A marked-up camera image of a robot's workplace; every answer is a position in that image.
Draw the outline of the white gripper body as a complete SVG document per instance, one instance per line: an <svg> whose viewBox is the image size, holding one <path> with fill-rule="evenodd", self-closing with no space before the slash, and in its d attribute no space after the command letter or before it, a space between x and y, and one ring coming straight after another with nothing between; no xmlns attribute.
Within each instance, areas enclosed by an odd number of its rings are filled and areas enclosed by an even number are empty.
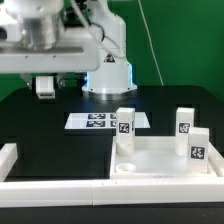
<svg viewBox="0 0 224 224"><path fill-rule="evenodd" d="M0 74L94 71L98 46L84 28L69 28L54 47L33 50L21 43L0 42Z"/></svg>

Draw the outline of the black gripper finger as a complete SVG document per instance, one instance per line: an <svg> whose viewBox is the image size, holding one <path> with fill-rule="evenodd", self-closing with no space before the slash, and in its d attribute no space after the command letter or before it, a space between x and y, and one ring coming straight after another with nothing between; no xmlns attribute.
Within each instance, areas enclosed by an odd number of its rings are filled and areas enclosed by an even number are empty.
<svg viewBox="0 0 224 224"><path fill-rule="evenodd" d="M55 81L55 88L61 89L64 86L64 80L66 79L67 74L66 73L57 73L54 81Z"/></svg>
<svg viewBox="0 0 224 224"><path fill-rule="evenodd" d="M30 90L35 89L35 78L30 73L21 73L20 77Z"/></svg>

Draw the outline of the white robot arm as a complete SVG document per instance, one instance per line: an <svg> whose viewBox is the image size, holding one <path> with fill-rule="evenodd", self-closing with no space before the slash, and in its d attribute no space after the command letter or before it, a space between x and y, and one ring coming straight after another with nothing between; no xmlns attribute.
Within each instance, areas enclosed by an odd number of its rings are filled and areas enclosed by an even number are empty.
<svg viewBox="0 0 224 224"><path fill-rule="evenodd" d="M84 73L87 96L134 92L126 24L108 0L3 0L0 74L18 74L40 98L53 98L68 73Z"/></svg>

